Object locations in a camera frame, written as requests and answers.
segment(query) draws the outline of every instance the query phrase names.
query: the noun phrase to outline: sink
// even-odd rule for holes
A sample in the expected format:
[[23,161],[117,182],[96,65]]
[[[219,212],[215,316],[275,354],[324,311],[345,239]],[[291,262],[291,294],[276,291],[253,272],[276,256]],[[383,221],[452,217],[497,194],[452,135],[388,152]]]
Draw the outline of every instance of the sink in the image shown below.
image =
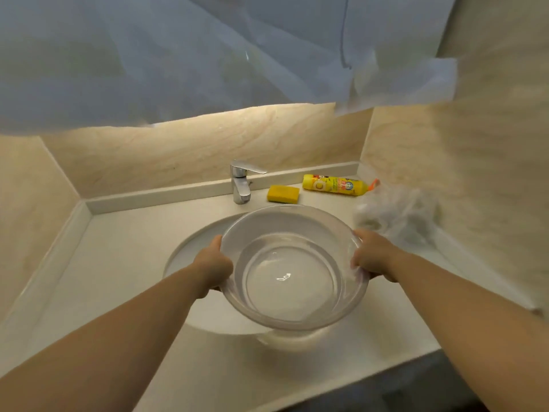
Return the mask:
[[[242,215],[214,222],[182,242],[170,257],[164,277],[191,264],[200,250],[210,244],[216,235],[224,234]],[[271,331],[243,316],[218,291],[209,291],[205,298],[198,299],[191,307],[185,324],[217,334],[263,334]]]

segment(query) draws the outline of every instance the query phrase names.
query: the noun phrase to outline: yellow sponge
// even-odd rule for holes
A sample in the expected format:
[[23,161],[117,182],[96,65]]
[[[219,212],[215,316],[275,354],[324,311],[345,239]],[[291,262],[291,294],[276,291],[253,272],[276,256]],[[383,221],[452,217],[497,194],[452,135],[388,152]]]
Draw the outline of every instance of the yellow sponge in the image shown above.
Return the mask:
[[282,202],[283,204],[297,204],[299,199],[299,188],[285,185],[273,185],[267,192],[267,200],[271,202]]

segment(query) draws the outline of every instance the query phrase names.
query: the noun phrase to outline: faucet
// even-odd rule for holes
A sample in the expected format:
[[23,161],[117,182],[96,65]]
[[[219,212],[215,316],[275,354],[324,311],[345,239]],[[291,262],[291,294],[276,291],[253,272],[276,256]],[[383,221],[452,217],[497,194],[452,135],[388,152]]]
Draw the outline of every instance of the faucet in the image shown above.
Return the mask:
[[255,173],[267,173],[251,163],[243,162],[242,160],[233,160],[230,163],[230,182],[233,186],[233,200],[239,205],[245,204],[251,198],[250,186],[246,178],[248,171]]

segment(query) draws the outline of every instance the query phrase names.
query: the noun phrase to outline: marble tile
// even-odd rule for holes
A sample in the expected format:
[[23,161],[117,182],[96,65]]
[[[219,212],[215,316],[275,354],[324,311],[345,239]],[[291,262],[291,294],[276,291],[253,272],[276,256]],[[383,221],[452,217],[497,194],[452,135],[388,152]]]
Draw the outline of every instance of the marble tile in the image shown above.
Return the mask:
[[0,135],[0,321],[78,201],[39,137]]
[[229,177],[232,159],[268,171],[356,161],[371,110],[333,116],[333,104],[254,107],[157,124],[43,136],[84,198]]
[[435,191],[442,227],[549,315],[549,0],[531,1],[462,0],[456,100],[376,108],[362,161]]

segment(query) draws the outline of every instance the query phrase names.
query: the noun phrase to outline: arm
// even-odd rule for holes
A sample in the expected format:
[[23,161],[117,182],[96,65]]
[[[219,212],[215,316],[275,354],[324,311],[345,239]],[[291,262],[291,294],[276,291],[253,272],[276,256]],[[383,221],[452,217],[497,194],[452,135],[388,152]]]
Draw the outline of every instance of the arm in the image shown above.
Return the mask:
[[221,236],[194,263],[71,332],[0,379],[3,410],[131,411],[190,306],[232,273]]
[[493,412],[549,410],[549,325],[376,233],[352,263],[397,281],[450,361]]

